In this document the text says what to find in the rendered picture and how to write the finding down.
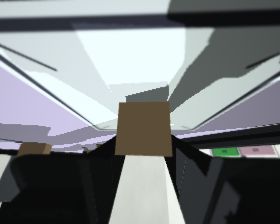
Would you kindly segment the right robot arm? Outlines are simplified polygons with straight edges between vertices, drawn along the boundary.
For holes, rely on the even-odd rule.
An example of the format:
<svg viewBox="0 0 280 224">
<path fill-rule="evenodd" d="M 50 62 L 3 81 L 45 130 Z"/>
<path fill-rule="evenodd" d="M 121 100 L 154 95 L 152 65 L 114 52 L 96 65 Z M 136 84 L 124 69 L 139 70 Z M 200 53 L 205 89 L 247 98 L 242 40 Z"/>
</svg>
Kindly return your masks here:
<svg viewBox="0 0 280 224">
<path fill-rule="evenodd" d="M 9 202 L 2 202 L 1 206 L 0 206 L 0 217 L 2 216 L 1 214 L 1 210 L 8 204 Z"/>
</svg>

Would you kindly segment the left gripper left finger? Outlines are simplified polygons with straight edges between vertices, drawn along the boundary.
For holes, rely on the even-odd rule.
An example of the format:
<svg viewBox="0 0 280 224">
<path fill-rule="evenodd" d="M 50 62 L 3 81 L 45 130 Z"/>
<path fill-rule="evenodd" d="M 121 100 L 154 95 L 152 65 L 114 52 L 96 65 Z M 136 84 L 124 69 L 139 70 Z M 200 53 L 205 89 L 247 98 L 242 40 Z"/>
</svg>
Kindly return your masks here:
<svg viewBox="0 0 280 224">
<path fill-rule="evenodd" d="M 115 155 L 116 135 L 85 155 L 26 154 L 10 171 L 24 188 L 81 188 L 90 224 L 109 224 L 126 155 Z M 86 156 L 92 155 L 92 156 Z"/>
</svg>

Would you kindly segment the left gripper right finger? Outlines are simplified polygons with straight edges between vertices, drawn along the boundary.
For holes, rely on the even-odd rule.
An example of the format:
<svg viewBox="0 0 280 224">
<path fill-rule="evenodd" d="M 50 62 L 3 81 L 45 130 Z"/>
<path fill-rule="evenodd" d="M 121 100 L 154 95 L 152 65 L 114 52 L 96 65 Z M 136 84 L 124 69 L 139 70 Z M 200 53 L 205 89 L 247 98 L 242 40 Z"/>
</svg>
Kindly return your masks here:
<svg viewBox="0 0 280 224">
<path fill-rule="evenodd" d="M 212 157 L 171 134 L 164 157 L 185 224 L 210 224 L 225 181 L 280 179 L 280 158 Z"/>
</svg>

